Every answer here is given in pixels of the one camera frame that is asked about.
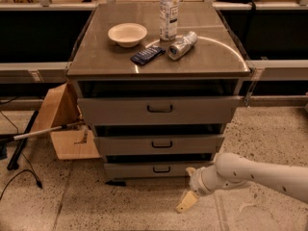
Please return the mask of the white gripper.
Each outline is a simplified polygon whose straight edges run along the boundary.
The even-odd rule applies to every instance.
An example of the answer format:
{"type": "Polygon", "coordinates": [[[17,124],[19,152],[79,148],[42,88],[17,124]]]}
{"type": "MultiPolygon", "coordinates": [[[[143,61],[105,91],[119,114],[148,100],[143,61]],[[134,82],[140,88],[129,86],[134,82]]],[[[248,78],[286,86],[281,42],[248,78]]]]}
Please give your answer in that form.
{"type": "Polygon", "coordinates": [[[216,186],[216,170],[214,167],[187,167],[190,176],[191,191],[184,191],[179,204],[176,206],[178,213],[189,210],[198,200],[198,196],[209,195],[216,186]]]}

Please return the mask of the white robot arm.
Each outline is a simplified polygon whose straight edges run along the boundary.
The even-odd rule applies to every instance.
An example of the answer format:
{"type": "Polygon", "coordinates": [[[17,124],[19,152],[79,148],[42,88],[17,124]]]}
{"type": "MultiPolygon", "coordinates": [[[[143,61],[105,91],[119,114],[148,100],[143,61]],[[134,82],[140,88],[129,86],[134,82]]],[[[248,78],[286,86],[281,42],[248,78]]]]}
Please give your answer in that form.
{"type": "Polygon", "coordinates": [[[176,207],[178,213],[189,210],[200,196],[217,190],[232,190],[248,182],[263,185],[294,199],[308,202],[308,168],[258,163],[234,153],[219,154],[207,167],[187,167],[190,189],[176,207]]]}

